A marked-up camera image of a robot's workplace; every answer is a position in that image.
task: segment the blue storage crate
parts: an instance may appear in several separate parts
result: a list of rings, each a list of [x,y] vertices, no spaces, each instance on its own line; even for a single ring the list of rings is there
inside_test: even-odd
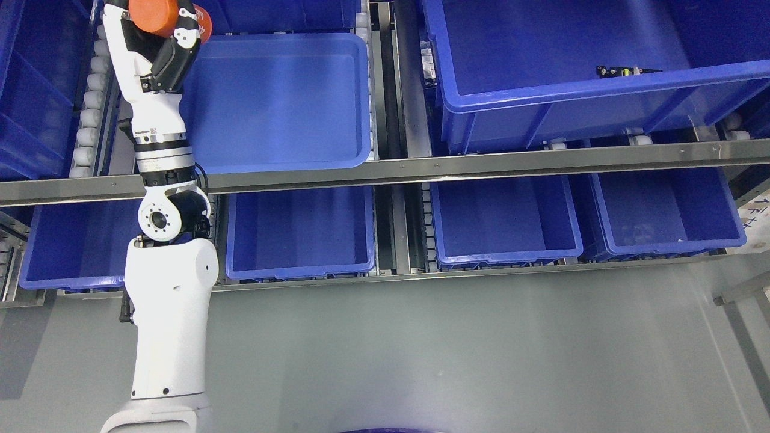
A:
[[[360,0],[196,0],[214,33],[309,32],[351,29]]]
[[[69,170],[89,16],[80,0],[0,2],[0,178]]]
[[[691,256],[746,243],[720,167],[574,175],[571,183],[586,260]]]
[[[371,148],[367,62],[350,33],[212,37],[182,98],[196,159],[207,173],[360,165]]]
[[[129,242],[142,232],[139,202],[37,206],[19,285],[75,292],[122,286]]]
[[[770,2],[423,6],[452,153],[713,125],[770,85]],[[598,65],[663,72],[599,79]]]
[[[227,276],[291,280],[374,268],[370,186],[231,196]]]
[[[440,269],[577,257],[581,235],[566,176],[430,185]]]

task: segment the metal shelf beam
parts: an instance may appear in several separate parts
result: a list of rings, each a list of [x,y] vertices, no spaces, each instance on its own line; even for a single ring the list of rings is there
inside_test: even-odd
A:
[[[368,161],[342,170],[209,175],[213,194],[770,163],[770,139]],[[0,206],[127,200],[138,175],[0,183]]]
[[[726,257],[730,256],[724,254],[711,256],[702,255],[696,257],[680,257],[674,259],[629,260],[605,263],[554,264],[549,266],[529,267],[492,267],[474,270],[449,270],[445,272],[431,272],[423,274],[380,275],[376,277],[346,277],[318,280],[276,281],[270,283],[218,284],[214,286],[213,293],[285,289],[290,287],[323,287],[347,284],[393,283],[399,281],[436,280],[444,278],[498,277],[501,275],[541,274],[543,272],[581,272],[610,269],[628,269],[634,267],[688,264],[706,261],[710,262],[714,260],[725,259]],[[95,300],[120,298],[122,293],[122,291],[114,291],[74,294],[66,293],[63,290],[60,290],[59,296],[63,295],[71,299]]]

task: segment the shelving rack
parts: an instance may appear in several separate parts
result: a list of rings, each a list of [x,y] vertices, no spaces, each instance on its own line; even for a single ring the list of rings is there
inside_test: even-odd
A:
[[[281,287],[361,284],[458,277],[540,272],[573,272],[659,264],[720,260],[724,254],[699,257],[631,260],[610,263],[568,263],[566,260],[532,267],[496,267],[438,272],[431,266],[426,248],[426,213],[423,184],[447,180],[490,179],[512,176],[597,173],[624,170],[675,169],[700,166],[753,166],[731,184],[738,205],[763,193],[770,186],[770,139],[720,140],[715,127],[688,131],[687,143],[623,146],[600,149],[544,150],[494,155],[431,156],[426,101],[423,92],[423,63],[420,56],[417,10],[413,1],[372,2],[374,71],[381,86],[375,89],[383,100],[380,121],[380,159],[344,170],[311,170],[278,173],[237,173],[209,175],[211,194],[216,196],[219,215],[226,214],[231,193],[295,190],[332,186],[366,186],[376,189],[379,272],[377,275],[344,279],[275,281],[265,283],[228,280],[224,275],[215,292],[261,290]],[[111,80],[108,101],[118,92]],[[97,176],[82,179],[28,180],[0,183],[0,206],[26,206],[85,201],[127,200],[144,194],[139,175]],[[225,233],[226,218],[218,218],[216,231]],[[223,236],[216,236],[224,251]],[[20,247],[14,257],[18,263]],[[8,272],[5,297],[0,307],[39,305],[44,293],[16,290],[13,272]],[[719,302],[753,296],[770,283],[770,274],[747,278],[750,284],[725,289]],[[120,297],[122,292],[67,294],[62,296],[97,299]],[[763,305],[770,310],[770,303]]]

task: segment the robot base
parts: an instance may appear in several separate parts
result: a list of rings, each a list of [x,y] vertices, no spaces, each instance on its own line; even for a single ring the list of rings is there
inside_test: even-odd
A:
[[[131,400],[107,420],[102,433],[208,433],[213,431],[205,393]]]

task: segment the metal rail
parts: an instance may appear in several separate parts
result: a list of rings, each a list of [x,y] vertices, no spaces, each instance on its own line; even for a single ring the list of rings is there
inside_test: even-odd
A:
[[[382,159],[342,170],[209,175],[212,194],[770,163],[770,139]],[[0,206],[144,195],[139,175],[0,183]]]
[[[467,277],[499,277],[503,275],[521,275],[521,274],[542,274],[544,272],[579,272],[596,271],[612,269],[629,269],[635,267],[650,267],[661,265],[676,265],[699,263],[705,261],[721,260],[728,255],[696,256],[682,257],[675,259],[650,259],[650,260],[630,260],[607,263],[578,263],[578,264],[554,264],[548,266],[529,266],[529,267],[491,267],[474,270],[449,270],[444,272],[431,272],[424,274],[403,274],[403,275],[380,275],[377,277],[347,277],[347,278],[327,278],[319,280],[295,280],[295,281],[276,281],[270,283],[243,283],[243,284],[221,284],[213,288],[213,293],[238,292],[248,290],[268,290],[285,289],[298,287],[325,287],[342,286],[348,284],[376,284],[393,283],[399,281],[419,281],[436,280],[443,278],[467,278]],[[96,292],[74,294],[59,291],[59,295],[65,295],[67,298],[96,300],[96,299],[116,299],[122,296],[122,291]]]

